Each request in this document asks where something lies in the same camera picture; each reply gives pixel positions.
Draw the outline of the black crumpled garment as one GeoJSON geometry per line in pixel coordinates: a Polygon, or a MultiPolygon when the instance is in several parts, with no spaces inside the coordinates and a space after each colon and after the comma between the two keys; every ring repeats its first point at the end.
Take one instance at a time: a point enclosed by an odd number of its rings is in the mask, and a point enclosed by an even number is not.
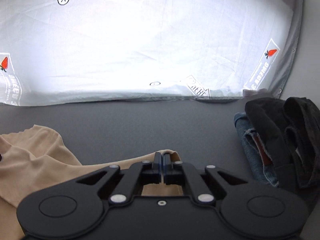
{"type": "Polygon", "coordinates": [[[319,109],[307,98],[259,98],[245,105],[276,186],[305,200],[319,200],[319,109]]]}

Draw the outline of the blue denim jeans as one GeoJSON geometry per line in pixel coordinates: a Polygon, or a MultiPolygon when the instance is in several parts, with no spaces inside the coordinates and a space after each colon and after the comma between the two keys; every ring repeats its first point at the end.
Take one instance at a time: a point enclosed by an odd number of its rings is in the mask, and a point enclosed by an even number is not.
{"type": "Polygon", "coordinates": [[[278,187],[279,181],[272,158],[246,113],[236,113],[233,122],[253,177],[263,184],[278,187]]]}

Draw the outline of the white printed backdrop sheet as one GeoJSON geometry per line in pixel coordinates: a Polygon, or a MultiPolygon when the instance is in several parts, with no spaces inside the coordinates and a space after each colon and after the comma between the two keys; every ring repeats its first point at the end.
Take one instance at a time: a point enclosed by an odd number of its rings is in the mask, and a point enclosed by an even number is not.
{"type": "Polygon", "coordinates": [[[303,0],[1,0],[1,103],[278,95],[303,0]]]}

